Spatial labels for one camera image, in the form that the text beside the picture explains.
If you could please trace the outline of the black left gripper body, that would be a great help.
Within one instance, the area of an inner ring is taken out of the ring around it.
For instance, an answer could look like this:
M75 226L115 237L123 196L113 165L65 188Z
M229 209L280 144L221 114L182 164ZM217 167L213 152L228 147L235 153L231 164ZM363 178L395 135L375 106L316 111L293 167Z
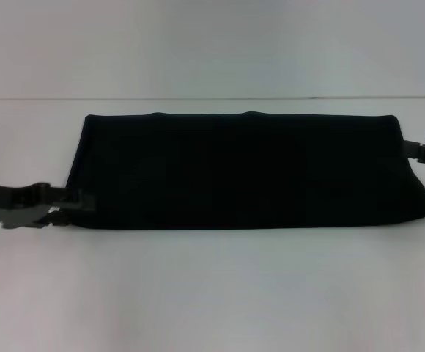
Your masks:
M51 186L35 183L24 187L0 186L0 224L4 229L32 227L51 208Z

